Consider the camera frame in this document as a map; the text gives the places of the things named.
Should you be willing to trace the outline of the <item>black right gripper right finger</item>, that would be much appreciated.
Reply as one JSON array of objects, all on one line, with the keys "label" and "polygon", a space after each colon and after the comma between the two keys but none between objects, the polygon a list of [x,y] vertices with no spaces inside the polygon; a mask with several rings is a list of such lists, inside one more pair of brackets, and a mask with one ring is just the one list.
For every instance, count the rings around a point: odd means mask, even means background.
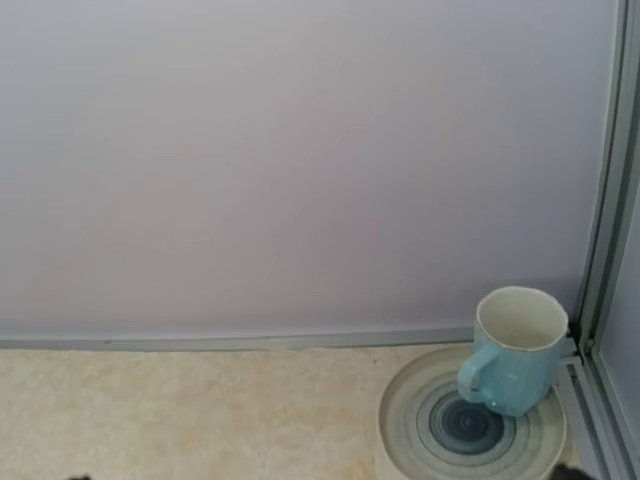
[{"label": "black right gripper right finger", "polygon": [[589,475],[582,469],[559,463],[552,469],[549,480],[589,480]]}]

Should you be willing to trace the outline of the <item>round swirl pattern plate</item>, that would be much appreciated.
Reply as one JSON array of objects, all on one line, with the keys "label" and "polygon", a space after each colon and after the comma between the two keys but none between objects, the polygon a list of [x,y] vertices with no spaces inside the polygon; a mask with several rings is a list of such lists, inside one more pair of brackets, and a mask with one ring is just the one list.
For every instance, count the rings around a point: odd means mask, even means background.
[{"label": "round swirl pattern plate", "polygon": [[456,377],[468,344],[439,347],[390,380],[376,417],[378,479],[546,479],[568,424],[555,391],[527,414],[504,416],[464,400]]}]

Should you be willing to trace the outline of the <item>light blue ceramic mug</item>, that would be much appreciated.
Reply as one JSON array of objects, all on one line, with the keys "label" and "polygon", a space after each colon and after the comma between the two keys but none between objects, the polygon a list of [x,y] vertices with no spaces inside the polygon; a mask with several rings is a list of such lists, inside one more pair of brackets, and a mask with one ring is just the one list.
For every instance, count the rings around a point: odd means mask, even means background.
[{"label": "light blue ceramic mug", "polygon": [[463,399],[505,416],[528,413],[548,394],[569,317],[548,293],[508,286],[477,305],[473,353],[457,375]]}]

